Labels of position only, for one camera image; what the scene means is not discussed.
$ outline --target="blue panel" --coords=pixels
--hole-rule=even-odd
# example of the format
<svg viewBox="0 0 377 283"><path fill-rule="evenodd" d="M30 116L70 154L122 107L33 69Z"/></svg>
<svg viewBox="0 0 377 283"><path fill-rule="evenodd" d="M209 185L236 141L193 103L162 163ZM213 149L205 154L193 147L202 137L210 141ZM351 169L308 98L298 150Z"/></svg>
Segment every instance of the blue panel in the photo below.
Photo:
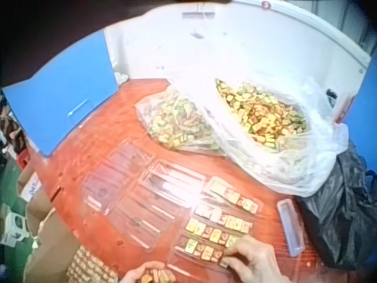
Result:
<svg viewBox="0 0 377 283"><path fill-rule="evenodd" d="M32 78L4 89L18 121L44 155L118 90L103 31L76 42Z"/></svg>
<svg viewBox="0 0 377 283"><path fill-rule="evenodd" d="M358 96L346 116L350 139L368 169L377 172L377 52L374 53Z"/></svg>

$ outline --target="black bag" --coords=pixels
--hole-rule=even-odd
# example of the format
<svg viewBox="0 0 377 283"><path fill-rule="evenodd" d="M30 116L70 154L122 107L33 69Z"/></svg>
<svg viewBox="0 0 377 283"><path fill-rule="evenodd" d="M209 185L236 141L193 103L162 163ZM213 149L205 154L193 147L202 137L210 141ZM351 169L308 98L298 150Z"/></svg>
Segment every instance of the black bag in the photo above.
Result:
<svg viewBox="0 0 377 283"><path fill-rule="evenodd" d="M349 142L318 192L296 197L307 234L328 267L358 269L377 247L377 199L365 177L365 165Z"/></svg>

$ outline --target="table surface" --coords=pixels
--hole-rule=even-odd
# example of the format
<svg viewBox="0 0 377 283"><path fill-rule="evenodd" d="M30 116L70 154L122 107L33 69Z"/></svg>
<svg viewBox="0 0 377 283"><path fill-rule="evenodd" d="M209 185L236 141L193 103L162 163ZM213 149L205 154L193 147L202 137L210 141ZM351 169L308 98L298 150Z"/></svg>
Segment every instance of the table surface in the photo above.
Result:
<svg viewBox="0 0 377 283"><path fill-rule="evenodd" d="M252 194L260 199L264 207L253 219L252 234L256 239L274 246L282 273L293 281L304 282L308 274L318 272L322 268L320 260L306 234L306 249L296 258L289 256L276 209L277 202L289 196L266 188L229 159L167 150L147 135L138 121L135 103L147 95L165 90L167 86L168 82L161 79L131 80L74 129L50 157L43 157L31 150L32 164L43 188L73 234L94 255L117 270L120 276L145 261L153 259L167 263L171 260L173 243L190 210L182 209L177 220L161 235L158 245L151 252L145 252L126 233L111 224L111 213L103 215L83 201L81 190L85 178L114 149L128 140L155 155L156 159L185 166L205 175L207 180L218 176L236 187L242 195ZM135 189L136 178L121 188L117 206L121 206L124 195ZM231 278L229 282L237 282L236 276L227 271L211 272L183 258L176 260L176 263L196 278L188 279L177 274L180 282L227 282L228 277Z"/></svg>

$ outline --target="plastic bag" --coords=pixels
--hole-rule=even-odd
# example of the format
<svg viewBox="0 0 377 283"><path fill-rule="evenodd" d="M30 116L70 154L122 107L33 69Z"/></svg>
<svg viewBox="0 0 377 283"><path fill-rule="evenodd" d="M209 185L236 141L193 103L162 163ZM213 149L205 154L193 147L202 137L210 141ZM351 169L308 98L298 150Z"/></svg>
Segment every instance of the plastic bag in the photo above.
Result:
<svg viewBox="0 0 377 283"><path fill-rule="evenodd" d="M195 102L211 126L216 143L248 174L279 193L314 194L329 176L336 155L348 146L348 128L333 122L325 92L314 82L293 76L246 73L252 79L243 79L245 73L236 68L213 70L180 70L169 81ZM278 146L278 151L256 143L232 117L229 106L218 94L217 78L233 89L242 83L258 86L278 101L297 107L309 130L279 139L276 144L284 146Z"/></svg>
<svg viewBox="0 0 377 283"><path fill-rule="evenodd" d="M329 267L358 269L377 247L377 198L368 192L365 176L350 142L319 191L296 198L307 234Z"/></svg>
<svg viewBox="0 0 377 283"><path fill-rule="evenodd" d="M172 86L162 93L144 97L135 106L138 119L150 136L169 149L220 152L211 128L195 104Z"/></svg>

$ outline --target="gold bar pile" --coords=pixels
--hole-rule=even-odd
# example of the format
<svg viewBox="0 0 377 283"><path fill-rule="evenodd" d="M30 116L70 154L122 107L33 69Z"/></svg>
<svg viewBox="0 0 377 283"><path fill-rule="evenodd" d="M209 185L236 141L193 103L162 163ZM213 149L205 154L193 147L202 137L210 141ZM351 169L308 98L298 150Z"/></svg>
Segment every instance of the gold bar pile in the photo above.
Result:
<svg viewBox="0 0 377 283"><path fill-rule="evenodd" d="M278 101L261 86L243 84L234 90L216 79L216 88L249 136L268 148L276 150L279 137L304 133L308 129L298 108Z"/></svg>
<svg viewBox="0 0 377 283"><path fill-rule="evenodd" d="M196 140L212 140L211 128L195 104L178 94L167 97L151 109L149 134L168 148L176 148Z"/></svg>

